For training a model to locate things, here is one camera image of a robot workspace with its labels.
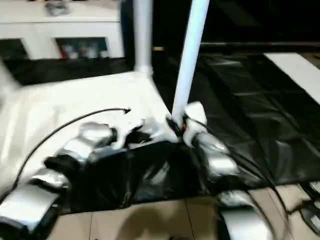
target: wire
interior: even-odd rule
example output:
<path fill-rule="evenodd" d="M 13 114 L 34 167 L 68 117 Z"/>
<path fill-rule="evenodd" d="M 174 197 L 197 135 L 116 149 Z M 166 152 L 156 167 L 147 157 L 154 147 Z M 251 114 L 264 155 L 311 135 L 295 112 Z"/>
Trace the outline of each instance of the wire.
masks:
<path fill-rule="evenodd" d="M 320 198 L 320 192 L 318 192 L 313 186 L 311 183 L 307 183 L 307 182 L 304 182 L 304 183 L 300 183 L 300 187 L 302 188 L 302 190 L 308 194 L 308 196 L 311 198 L 311 199 L 319 199 Z"/>
<path fill-rule="evenodd" d="M 109 111 L 124 111 L 125 114 L 127 114 L 128 112 L 130 112 L 130 109 L 125 109 L 125 108 L 105 108 L 105 109 L 101 109 L 101 110 L 97 110 L 97 111 L 92 111 L 92 112 L 89 112 L 85 115 L 82 115 L 82 116 L 79 116 L 79 117 L 76 117 L 66 123 L 64 123 L 63 125 L 59 126 L 58 128 L 56 128 L 55 130 L 53 130 L 49 135 L 47 135 L 44 139 L 42 139 L 32 150 L 31 152 L 26 156 L 23 164 L 21 165 L 20 169 L 19 169 L 19 172 L 15 178 L 15 181 L 13 183 L 13 186 L 12 186 L 12 191 L 14 189 L 17 188 L 18 184 L 19 184 L 19 181 L 20 181 L 20 178 L 21 178 L 21 174 L 23 173 L 23 170 L 25 168 L 25 166 L 27 165 L 29 159 L 31 158 L 31 156 L 38 150 L 38 148 L 40 148 L 40 146 L 42 144 L 44 144 L 49 138 L 51 138 L 54 134 L 56 134 L 57 132 L 59 132 L 61 129 L 81 120 L 81 119 L 84 119 L 86 117 L 89 117 L 89 116 L 92 116 L 92 115 L 95 115 L 95 114 L 99 114 L 99 113 L 102 113 L 102 112 L 109 112 Z"/>
<path fill-rule="evenodd" d="M 190 119 L 191 121 L 194 121 L 196 123 L 198 123 L 199 125 L 201 125 L 202 127 L 206 128 L 207 131 L 212 134 L 212 135 L 215 135 L 215 131 L 213 129 L 211 129 L 210 127 L 208 127 L 206 124 L 196 120 L 196 119 L 193 119 L 189 116 L 186 116 L 188 119 Z M 262 174 L 262 176 L 264 177 L 265 180 L 268 181 L 269 183 L 269 187 L 272 189 L 272 191 L 275 193 L 276 197 L 278 198 L 280 204 L 281 204 L 281 207 L 284 211 L 284 217 L 285 217 L 285 228 L 284 228 L 284 231 L 283 231 L 283 234 L 282 234 L 282 237 L 280 239 L 282 240 L 285 240 L 287 239 L 287 236 L 290 232 L 290 229 L 291 229 L 291 224 L 290 224 L 290 220 L 289 220 L 289 214 L 288 214 L 288 210 L 287 210 L 287 207 L 285 205 L 285 202 L 283 201 L 282 197 L 280 196 L 280 193 L 278 192 L 278 190 L 276 189 L 276 185 L 273 183 L 273 181 L 267 176 L 267 174 L 261 169 L 261 167 L 259 167 L 256 163 L 252 162 L 252 161 L 249 161 L 247 160 L 247 162 L 249 162 L 251 165 L 253 165 L 257 170 L 260 171 L 260 173 Z"/>

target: metal rod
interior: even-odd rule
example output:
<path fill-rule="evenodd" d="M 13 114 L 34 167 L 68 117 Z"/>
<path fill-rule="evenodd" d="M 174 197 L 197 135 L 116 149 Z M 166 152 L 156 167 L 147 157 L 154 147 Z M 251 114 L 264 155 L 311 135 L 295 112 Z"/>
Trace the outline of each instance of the metal rod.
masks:
<path fill-rule="evenodd" d="M 193 0 L 191 4 L 172 109 L 172 118 L 180 126 L 184 108 L 188 104 L 209 1 Z"/>

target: white platform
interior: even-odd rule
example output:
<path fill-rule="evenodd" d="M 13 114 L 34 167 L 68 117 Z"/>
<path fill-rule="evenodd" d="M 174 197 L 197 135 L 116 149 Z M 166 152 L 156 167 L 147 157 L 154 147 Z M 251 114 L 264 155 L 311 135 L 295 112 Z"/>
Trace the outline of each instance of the white platform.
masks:
<path fill-rule="evenodd" d="M 20 88 L 5 100 L 0 112 L 0 192 L 10 186 L 29 151 L 58 126 L 88 112 L 130 108 L 155 122 L 159 134 L 175 140 L 166 124 L 170 113 L 154 83 L 144 75 L 127 72 Z M 74 123 L 54 135 L 31 158 L 23 176 L 33 174 L 45 157 L 52 156 L 74 137 L 83 122 L 113 125 L 122 111 L 104 112 Z"/>

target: white shelf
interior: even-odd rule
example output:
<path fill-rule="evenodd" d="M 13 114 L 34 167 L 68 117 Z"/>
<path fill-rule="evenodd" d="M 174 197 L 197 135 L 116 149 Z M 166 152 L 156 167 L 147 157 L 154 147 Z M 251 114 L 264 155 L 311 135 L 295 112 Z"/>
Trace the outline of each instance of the white shelf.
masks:
<path fill-rule="evenodd" d="M 45 3 L 27 0 L 0 0 L 0 24 L 60 22 L 120 22 L 118 0 L 68 2 L 70 13 L 48 16 Z"/>

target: black cable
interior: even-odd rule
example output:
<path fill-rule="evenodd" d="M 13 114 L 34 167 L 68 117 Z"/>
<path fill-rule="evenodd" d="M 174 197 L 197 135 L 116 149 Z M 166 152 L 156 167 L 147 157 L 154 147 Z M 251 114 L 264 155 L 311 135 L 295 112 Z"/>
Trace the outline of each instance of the black cable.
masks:
<path fill-rule="evenodd" d="M 208 127 L 206 124 L 196 120 L 196 119 L 193 119 L 189 116 L 186 116 L 186 118 L 190 119 L 191 121 L 194 121 L 196 123 L 198 123 L 199 125 L 201 125 L 202 127 L 206 128 L 207 131 L 212 134 L 212 135 L 215 135 L 215 131 L 213 129 L 211 129 L 210 127 Z M 288 214 L 288 210 L 287 210 L 287 207 L 285 205 L 285 202 L 283 201 L 282 197 L 280 196 L 280 193 L 278 192 L 278 190 L 276 189 L 276 185 L 273 183 L 273 181 L 267 177 L 267 174 L 264 173 L 264 171 L 262 171 L 261 167 L 259 167 L 256 163 L 254 162 L 251 162 L 251 161 L 248 161 L 251 165 L 253 165 L 257 170 L 260 171 L 260 173 L 262 174 L 262 176 L 264 177 L 265 180 L 268 181 L 269 183 L 269 187 L 270 189 L 272 189 L 272 191 L 275 193 L 276 197 L 278 198 L 280 204 L 281 204 L 281 207 L 283 208 L 283 211 L 284 211 L 284 217 L 285 217 L 285 225 L 286 225 L 286 228 L 284 229 L 283 231 L 283 234 L 282 234 L 282 237 L 280 238 L 281 240 L 285 240 L 290 232 L 290 229 L 291 229 L 291 224 L 290 224 L 290 220 L 289 220 L 289 214 Z"/>
<path fill-rule="evenodd" d="M 320 199 L 320 192 L 318 192 L 310 182 L 300 183 L 300 187 L 311 199 Z"/>
<path fill-rule="evenodd" d="M 31 156 L 38 150 L 38 148 L 44 144 L 49 138 L 51 138 L 54 134 L 56 134 L 57 132 L 59 132 L 61 129 L 81 120 L 81 119 L 84 119 L 86 117 L 89 117 L 89 116 L 92 116 L 92 115 L 95 115 L 95 114 L 99 114 L 99 113 L 102 113 L 102 112 L 109 112 L 109 111 L 124 111 L 125 114 L 127 114 L 128 112 L 130 112 L 130 109 L 125 109 L 125 108 L 105 108 L 105 109 L 101 109 L 101 110 L 97 110 L 97 111 L 92 111 L 90 113 L 87 113 L 85 115 L 82 115 L 82 116 L 79 116 L 79 117 L 76 117 L 66 123 L 64 123 L 63 125 L 59 126 L 58 128 L 56 128 L 55 130 L 53 130 L 49 135 L 47 135 L 44 139 L 42 139 L 32 150 L 31 152 L 26 156 L 23 164 L 21 165 L 20 169 L 19 169 L 19 172 L 15 178 L 15 181 L 13 183 L 13 186 L 12 186 L 12 191 L 14 189 L 17 188 L 18 184 L 19 184 L 19 181 L 20 181 L 20 177 L 21 177 L 21 174 L 25 168 L 25 166 L 27 165 L 29 159 L 31 158 Z"/>
<path fill-rule="evenodd" d="M 315 201 L 316 200 L 303 200 L 300 204 L 296 205 L 293 207 L 291 210 L 288 210 L 288 214 L 294 214 L 297 211 L 300 211 L 301 209 L 308 208 L 310 206 L 315 206 Z"/>

